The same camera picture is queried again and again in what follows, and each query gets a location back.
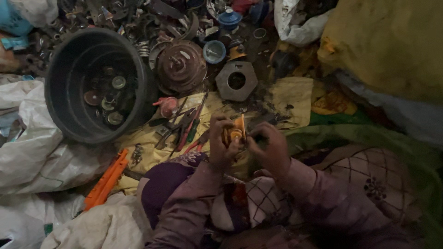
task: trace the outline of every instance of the green screwdriver handle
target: green screwdriver handle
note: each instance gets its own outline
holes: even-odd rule
[[[192,141],[194,141],[194,137],[195,137],[195,134],[197,133],[197,127],[198,127],[199,123],[200,123],[199,119],[195,119],[192,122],[191,130],[189,131],[188,138],[186,139],[187,142],[191,143]]]

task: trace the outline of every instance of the hand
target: hand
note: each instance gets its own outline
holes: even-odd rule
[[[235,155],[239,152],[239,139],[232,141],[229,148],[222,142],[222,133],[224,128],[231,128],[234,122],[223,114],[213,114],[210,121],[209,145],[211,155],[209,162],[217,169],[225,170],[231,166]]]
[[[259,134],[268,139],[265,150],[261,150],[252,138]],[[285,136],[275,126],[267,122],[260,123],[250,132],[247,139],[248,150],[258,158],[262,166],[271,172],[274,177],[278,179],[287,174],[291,165],[288,144]]]

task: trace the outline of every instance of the sleeve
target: sleeve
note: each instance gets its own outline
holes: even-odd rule
[[[292,159],[278,183],[294,196],[305,221],[329,247],[412,248],[402,229],[347,182]]]
[[[201,162],[165,202],[153,242],[146,248],[200,248],[204,225],[222,182],[222,173]]]

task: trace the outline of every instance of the black bucket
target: black bucket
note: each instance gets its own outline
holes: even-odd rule
[[[97,107],[84,101],[91,80],[104,66],[133,75],[135,103],[120,126],[98,118]],[[136,48],[120,34],[104,28],[76,32],[57,47],[45,84],[49,114],[66,137],[87,144],[112,141],[144,124],[154,114],[158,87]]]

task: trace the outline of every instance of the hexagonal metal nut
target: hexagonal metal nut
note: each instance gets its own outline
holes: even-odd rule
[[[232,89],[228,84],[229,76],[236,72],[243,74],[246,79],[245,85],[238,90]],[[258,83],[252,63],[236,61],[226,63],[215,81],[222,99],[238,102],[245,101]]]

